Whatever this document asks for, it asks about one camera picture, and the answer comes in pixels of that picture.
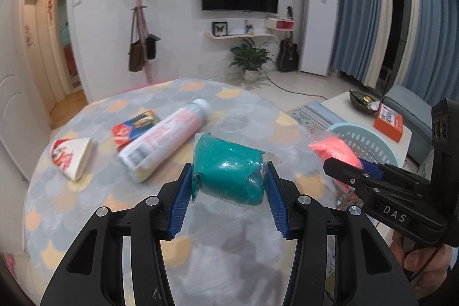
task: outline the blue curtain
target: blue curtain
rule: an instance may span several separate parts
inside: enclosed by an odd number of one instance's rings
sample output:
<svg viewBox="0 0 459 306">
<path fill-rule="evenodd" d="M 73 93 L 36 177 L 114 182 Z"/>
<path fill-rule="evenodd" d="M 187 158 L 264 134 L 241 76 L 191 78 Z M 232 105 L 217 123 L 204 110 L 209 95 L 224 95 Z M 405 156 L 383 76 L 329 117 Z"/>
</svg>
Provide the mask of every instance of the blue curtain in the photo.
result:
<svg viewBox="0 0 459 306">
<path fill-rule="evenodd" d="M 421 0 L 416 44 L 403 86 L 430 105 L 459 100 L 459 0 Z"/>
<path fill-rule="evenodd" d="M 340 0 L 330 66 L 363 81 L 370 64 L 381 0 Z"/>
</svg>

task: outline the orange package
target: orange package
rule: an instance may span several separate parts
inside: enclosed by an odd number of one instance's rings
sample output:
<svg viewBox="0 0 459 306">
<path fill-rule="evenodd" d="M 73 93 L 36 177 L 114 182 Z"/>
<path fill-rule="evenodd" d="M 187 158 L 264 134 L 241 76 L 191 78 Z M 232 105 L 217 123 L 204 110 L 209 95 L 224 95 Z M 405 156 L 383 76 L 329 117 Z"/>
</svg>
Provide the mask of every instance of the orange package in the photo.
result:
<svg viewBox="0 0 459 306">
<path fill-rule="evenodd" d="M 381 103 L 373 127 L 398 143 L 403 135 L 403 116 Z"/>
</svg>

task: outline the cable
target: cable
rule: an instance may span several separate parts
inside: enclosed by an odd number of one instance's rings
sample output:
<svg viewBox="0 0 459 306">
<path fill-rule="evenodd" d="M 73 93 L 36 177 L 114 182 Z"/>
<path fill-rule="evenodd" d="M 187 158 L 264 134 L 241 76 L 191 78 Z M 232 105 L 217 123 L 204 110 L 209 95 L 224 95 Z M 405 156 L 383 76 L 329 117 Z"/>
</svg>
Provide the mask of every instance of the cable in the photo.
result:
<svg viewBox="0 0 459 306">
<path fill-rule="evenodd" d="M 432 255 L 429 257 L 429 259 L 424 263 L 424 265 L 420 268 L 420 270 L 418 272 L 416 272 L 415 274 L 412 275 L 412 277 L 409 278 L 409 282 L 412 282 L 413 280 L 415 280 L 424 270 L 425 268 L 429 265 L 429 263 L 432 262 L 432 260 L 434 259 L 434 257 L 437 255 L 437 253 L 440 251 L 440 249 L 442 248 L 443 246 L 443 242 L 440 243 L 437 248 L 435 248 L 434 252 L 432 253 Z"/>
<path fill-rule="evenodd" d="M 325 100 L 328 100 L 325 96 L 322 96 L 322 95 L 311 95 L 311 94 L 303 94 L 303 93 L 296 93 L 295 91 L 290 91 L 290 90 L 287 90 L 281 86 L 278 86 L 276 85 L 274 82 L 271 81 L 271 78 L 268 77 L 268 75 L 266 74 L 265 70 L 262 68 L 262 71 L 264 73 L 264 75 L 266 76 L 266 78 L 268 79 L 269 82 L 271 82 L 274 86 L 280 88 L 281 90 L 284 90 L 284 91 L 287 91 L 288 93 L 292 93 L 292 94 L 298 94 L 298 95 L 304 95 L 304 96 L 315 96 L 317 98 L 324 98 Z"/>
</svg>

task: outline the white pot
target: white pot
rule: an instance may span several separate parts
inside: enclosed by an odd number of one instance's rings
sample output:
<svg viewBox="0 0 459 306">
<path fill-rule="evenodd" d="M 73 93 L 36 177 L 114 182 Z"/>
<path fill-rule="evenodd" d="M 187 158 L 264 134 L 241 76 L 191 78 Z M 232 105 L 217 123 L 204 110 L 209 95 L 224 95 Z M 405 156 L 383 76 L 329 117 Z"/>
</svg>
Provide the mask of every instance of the white pot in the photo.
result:
<svg viewBox="0 0 459 306">
<path fill-rule="evenodd" d="M 259 71 L 244 71 L 244 80 L 247 83 L 253 83 L 258 79 Z"/>
</svg>

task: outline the blue gripper pad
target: blue gripper pad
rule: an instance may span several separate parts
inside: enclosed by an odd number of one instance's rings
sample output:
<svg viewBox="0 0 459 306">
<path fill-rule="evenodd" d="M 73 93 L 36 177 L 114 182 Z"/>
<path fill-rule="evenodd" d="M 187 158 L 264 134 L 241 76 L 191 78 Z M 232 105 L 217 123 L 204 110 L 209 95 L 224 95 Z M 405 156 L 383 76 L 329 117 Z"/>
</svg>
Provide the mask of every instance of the blue gripper pad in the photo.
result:
<svg viewBox="0 0 459 306">
<path fill-rule="evenodd" d="M 183 219 L 185 219 L 186 209 L 191 198 L 191 177 L 193 168 L 190 167 L 183 178 L 183 182 L 178 189 L 177 196 L 170 209 L 170 219 L 168 233 L 172 239 L 182 229 Z"/>
<path fill-rule="evenodd" d="M 277 186 L 276 179 L 269 170 L 265 176 L 265 190 L 268 195 L 269 207 L 271 208 L 276 228 L 282 234 L 282 237 L 286 238 L 290 233 L 287 207 Z"/>
<path fill-rule="evenodd" d="M 360 162 L 362 163 L 363 166 L 363 171 L 366 172 L 367 174 L 371 175 L 375 179 L 381 179 L 383 174 L 379 171 L 379 167 L 376 166 L 375 164 L 368 162 L 364 159 L 359 158 Z"/>
</svg>

